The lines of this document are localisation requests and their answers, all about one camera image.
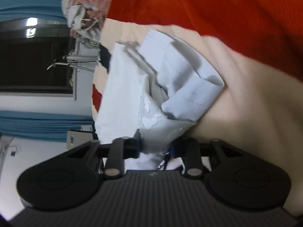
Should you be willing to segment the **blue left curtain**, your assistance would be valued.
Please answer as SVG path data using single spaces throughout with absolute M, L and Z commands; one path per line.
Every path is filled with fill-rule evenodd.
M 1 111 L 1 135 L 23 139 L 65 142 L 68 131 L 93 124 L 90 116 Z

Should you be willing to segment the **striped red black cream blanket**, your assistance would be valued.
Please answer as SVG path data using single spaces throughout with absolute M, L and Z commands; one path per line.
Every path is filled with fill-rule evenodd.
M 101 43 L 142 42 L 149 30 L 201 53 L 226 87 L 190 130 L 282 167 L 284 205 L 302 214 L 302 0 L 111 0 Z

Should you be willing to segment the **grey metal tripod stand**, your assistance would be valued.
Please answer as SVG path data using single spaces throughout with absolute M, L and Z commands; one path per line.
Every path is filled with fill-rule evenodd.
M 72 69 L 72 78 L 69 81 L 72 87 L 73 100 L 77 100 L 77 73 L 80 70 L 94 73 L 94 70 L 85 67 L 85 64 L 96 63 L 99 43 L 93 40 L 89 40 L 84 37 L 70 38 L 68 52 L 62 57 L 62 61 L 56 59 L 52 61 L 51 65 L 47 67 L 47 71 L 55 68 L 56 66 L 64 66 Z

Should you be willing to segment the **grey white garment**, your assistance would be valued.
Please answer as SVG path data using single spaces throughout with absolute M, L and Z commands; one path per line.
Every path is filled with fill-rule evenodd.
M 95 6 L 72 5 L 70 0 L 62 0 L 61 9 L 70 29 L 88 40 L 99 42 L 101 37 L 99 20 L 96 17 L 88 17 L 87 14 L 88 10 L 97 11 Z

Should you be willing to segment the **white shirt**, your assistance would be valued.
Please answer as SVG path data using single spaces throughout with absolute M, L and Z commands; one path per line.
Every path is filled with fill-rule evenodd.
M 224 88 L 215 68 L 184 41 L 151 30 L 141 44 L 117 42 L 95 121 L 101 144 L 139 132 L 126 170 L 155 170 L 170 144 L 194 126 Z

